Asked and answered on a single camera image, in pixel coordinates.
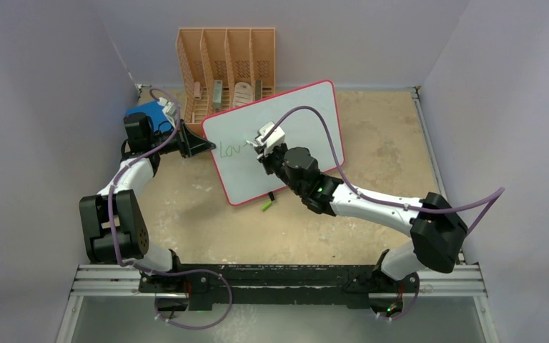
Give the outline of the green marker cap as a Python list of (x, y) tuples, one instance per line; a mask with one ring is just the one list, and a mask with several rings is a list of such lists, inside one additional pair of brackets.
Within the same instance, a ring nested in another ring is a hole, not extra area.
[(261, 210), (264, 212), (266, 210), (268, 210), (271, 206), (272, 206), (273, 202), (272, 201), (269, 201), (267, 202), (266, 204), (264, 204), (261, 208)]

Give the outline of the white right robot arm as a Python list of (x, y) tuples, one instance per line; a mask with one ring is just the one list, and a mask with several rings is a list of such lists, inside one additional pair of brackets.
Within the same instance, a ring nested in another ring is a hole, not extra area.
[(316, 214), (353, 217), (392, 228), (410, 238), (396, 249), (380, 255), (372, 280), (378, 289), (389, 291), (401, 279), (423, 269), (449, 274), (455, 268), (460, 248), (468, 235), (464, 221), (451, 213), (444, 197), (428, 193), (423, 199), (407, 199), (409, 207), (376, 204), (364, 197), (379, 193), (358, 189), (341, 178), (320, 171), (309, 149), (286, 144), (272, 152), (260, 152), (257, 160), (268, 175), (274, 174), (302, 203)]

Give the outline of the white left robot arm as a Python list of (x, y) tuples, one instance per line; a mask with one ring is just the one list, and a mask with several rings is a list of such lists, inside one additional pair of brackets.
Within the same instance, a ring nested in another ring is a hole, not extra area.
[(159, 286), (176, 292), (184, 285), (184, 272), (177, 268), (172, 250), (150, 241), (137, 197), (156, 176), (163, 154), (178, 152), (190, 158), (216, 145), (191, 131), (183, 120), (169, 131), (156, 131), (152, 119), (141, 112), (126, 116), (124, 128), (127, 139), (119, 170), (102, 190), (79, 202), (86, 254), (94, 264), (157, 274)]

